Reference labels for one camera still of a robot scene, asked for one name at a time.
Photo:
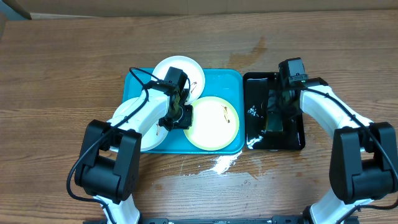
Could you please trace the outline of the yellow plate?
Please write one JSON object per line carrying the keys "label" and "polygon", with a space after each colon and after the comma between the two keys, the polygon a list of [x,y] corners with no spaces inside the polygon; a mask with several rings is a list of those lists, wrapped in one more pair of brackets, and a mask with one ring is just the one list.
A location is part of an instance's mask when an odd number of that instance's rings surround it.
{"label": "yellow plate", "polygon": [[238,112],[228,101],[206,96],[192,103],[192,126],[184,131],[190,143],[205,151],[218,151],[238,135]]}

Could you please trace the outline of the green yellow sponge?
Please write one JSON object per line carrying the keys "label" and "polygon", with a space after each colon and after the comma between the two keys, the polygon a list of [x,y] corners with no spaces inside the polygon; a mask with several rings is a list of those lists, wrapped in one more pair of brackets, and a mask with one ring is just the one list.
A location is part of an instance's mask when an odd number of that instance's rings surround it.
{"label": "green yellow sponge", "polygon": [[283,122],[277,107],[275,93],[271,93],[268,97],[266,114],[266,131],[283,131]]}

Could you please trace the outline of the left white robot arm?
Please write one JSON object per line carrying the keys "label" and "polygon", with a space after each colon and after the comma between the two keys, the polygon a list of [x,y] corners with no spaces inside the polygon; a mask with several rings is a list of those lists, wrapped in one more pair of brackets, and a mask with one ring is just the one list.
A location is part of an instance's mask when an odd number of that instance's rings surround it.
{"label": "left white robot arm", "polygon": [[187,129],[192,124],[190,85],[150,81],[135,100],[124,102],[107,122],[93,120],[86,127],[78,160],[67,177],[88,194],[87,202],[101,205],[107,223],[139,223],[141,214],[132,199],[138,178],[142,137],[154,124]]}

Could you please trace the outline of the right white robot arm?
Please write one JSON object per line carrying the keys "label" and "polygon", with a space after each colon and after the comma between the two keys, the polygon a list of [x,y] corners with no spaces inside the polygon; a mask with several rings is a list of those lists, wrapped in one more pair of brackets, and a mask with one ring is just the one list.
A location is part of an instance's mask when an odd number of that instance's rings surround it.
{"label": "right white robot arm", "polygon": [[362,209],[392,210],[373,202],[397,192],[397,142],[387,122],[374,123],[340,100],[321,78],[278,80],[273,106],[282,114],[310,115],[333,140],[331,189],[303,211],[299,223],[357,223]]}

